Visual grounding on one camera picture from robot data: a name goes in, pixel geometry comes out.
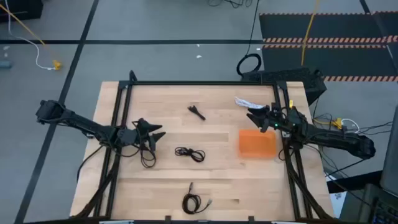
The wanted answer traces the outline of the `black aluminium table frame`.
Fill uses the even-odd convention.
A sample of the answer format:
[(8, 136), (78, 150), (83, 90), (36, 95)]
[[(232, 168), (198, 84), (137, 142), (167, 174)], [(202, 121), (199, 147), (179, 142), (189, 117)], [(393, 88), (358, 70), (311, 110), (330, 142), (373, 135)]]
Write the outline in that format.
[[(99, 215), (118, 220), (194, 222), (283, 220), (316, 217), (302, 194), (293, 201), (283, 153), (273, 159), (244, 159), (238, 153), (238, 133), (253, 129), (246, 109), (235, 97), (268, 105), (288, 95), (297, 109), (310, 116), (300, 82), (286, 90), (243, 82), (137, 82), (129, 109), (118, 121), (130, 124), (138, 118), (162, 125), (166, 132), (157, 143), (157, 163), (142, 166), (133, 147), (119, 161), (116, 181), (105, 191)], [(182, 200), (193, 182), (201, 197), (201, 213), (188, 215)]]

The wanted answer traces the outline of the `black floor mat hazard stripes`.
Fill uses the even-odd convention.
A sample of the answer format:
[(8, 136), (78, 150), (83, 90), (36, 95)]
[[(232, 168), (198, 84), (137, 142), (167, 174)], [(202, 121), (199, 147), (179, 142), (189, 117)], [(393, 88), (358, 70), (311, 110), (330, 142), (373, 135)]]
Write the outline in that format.
[(327, 82), (398, 82), (398, 11), (262, 13), (266, 71), (319, 69)]

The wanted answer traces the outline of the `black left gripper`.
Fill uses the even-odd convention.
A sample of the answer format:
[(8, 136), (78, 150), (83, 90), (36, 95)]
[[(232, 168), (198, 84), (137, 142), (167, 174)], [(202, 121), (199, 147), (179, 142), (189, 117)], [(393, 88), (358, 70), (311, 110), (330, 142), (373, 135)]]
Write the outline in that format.
[[(140, 145), (144, 141), (141, 133), (151, 133), (162, 128), (159, 124), (150, 124), (144, 118), (137, 121), (137, 128), (135, 129), (119, 129), (116, 136), (116, 145), (119, 147)], [(156, 142), (162, 138), (166, 132), (154, 133), (149, 135), (149, 149), (154, 152), (156, 150)]]

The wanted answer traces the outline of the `black keyboard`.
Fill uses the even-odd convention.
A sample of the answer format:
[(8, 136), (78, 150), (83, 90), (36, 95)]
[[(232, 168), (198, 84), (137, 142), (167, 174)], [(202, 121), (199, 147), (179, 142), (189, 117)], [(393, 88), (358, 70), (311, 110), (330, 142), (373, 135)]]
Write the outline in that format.
[(398, 205), (376, 199), (369, 218), (371, 224), (398, 224)]

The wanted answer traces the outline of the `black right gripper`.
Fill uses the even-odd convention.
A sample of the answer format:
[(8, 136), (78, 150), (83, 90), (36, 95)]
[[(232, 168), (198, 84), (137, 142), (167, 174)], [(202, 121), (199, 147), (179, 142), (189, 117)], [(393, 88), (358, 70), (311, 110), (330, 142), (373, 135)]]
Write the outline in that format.
[(288, 112), (284, 113), (283, 109), (278, 107), (270, 107), (269, 105), (262, 108), (249, 108), (247, 117), (264, 133), (268, 127), (274, 129), (291, 129), (288, 119)]

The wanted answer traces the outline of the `orange plastic bin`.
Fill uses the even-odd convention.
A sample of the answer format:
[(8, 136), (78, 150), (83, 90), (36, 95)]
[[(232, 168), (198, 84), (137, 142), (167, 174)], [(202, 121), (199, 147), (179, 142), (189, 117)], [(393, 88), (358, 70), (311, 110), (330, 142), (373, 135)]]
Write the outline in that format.
[(277, 138), (274, 131), (264, 133), (254, 129), (239, 130), (239, 156), (249, 159), (273, 159), (277, 154)]

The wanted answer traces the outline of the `dark desk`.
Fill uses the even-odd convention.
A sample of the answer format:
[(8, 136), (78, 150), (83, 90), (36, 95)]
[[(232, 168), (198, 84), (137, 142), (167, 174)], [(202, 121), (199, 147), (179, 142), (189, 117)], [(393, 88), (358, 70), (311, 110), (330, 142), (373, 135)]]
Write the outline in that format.
[(382, 188), (368, 184), (363, 190), (356, 190), (346, 194), (339, 219), (344, 222), (371, 224), (369, 218), (376, 199), (390, 203), (391, 205), (398, 205), (398, 197), (386, 192)]

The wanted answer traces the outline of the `black cabinet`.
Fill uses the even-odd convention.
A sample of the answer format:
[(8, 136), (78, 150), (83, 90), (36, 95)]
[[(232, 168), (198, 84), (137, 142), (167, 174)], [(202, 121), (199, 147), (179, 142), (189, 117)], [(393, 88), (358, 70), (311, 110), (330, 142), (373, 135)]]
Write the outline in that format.
[(0, 0), (0, 4), (20, 20), (39, 19), (44, 8), (42, 0)]

